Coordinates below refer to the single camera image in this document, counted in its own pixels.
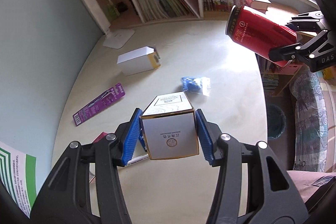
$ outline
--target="can rim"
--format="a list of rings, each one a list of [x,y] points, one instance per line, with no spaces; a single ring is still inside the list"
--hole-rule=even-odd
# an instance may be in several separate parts
[[[232,15],[233,11],[236,10],[236,7],[237,7],[237,5],[233,5],[232,6],[232,9],[231,9],[231,11],[229,13],[229,17],[227,18],[226,27],[225,27],[225,34],[226,35],[229,35],[227,33],[227,30],[228,30],[228,27],[232,24],[233,18],[231,18],[231,15]]]

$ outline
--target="circular logo on box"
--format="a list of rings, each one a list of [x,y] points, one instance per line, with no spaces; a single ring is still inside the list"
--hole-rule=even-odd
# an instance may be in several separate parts
[[[176,139],[173,139],[173,138],[168,139],[168,140],[167,140],[167,145],[168,145],[169,147],[174,147],[174,146],[177,145],[177,140],[176,140]]]

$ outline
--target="white box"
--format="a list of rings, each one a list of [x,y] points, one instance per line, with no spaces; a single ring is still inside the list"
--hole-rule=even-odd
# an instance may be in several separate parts
[[[161,66],[156,50],[147,46],[119,55],[117,65],[125,75],[133,75]]]
[[[151,160],[199,154],[195,110],[184,92],[157,96],[140,121]]]

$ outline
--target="trash can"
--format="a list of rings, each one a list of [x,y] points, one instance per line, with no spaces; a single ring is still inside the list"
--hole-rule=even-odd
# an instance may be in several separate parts
[[[268,139],[275,140],[286,129],[286,116],[275,104],[266,104]]]

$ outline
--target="barcode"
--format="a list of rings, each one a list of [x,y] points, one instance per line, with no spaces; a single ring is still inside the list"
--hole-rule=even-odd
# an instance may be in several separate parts
[[[75,114],[75,121],[76,121],[76,125],[79,125],[82,121],[81,121],[81,119],[80,119],[80,117],[79,117],[79,115],[78,115],[78,113],[77,114]]]

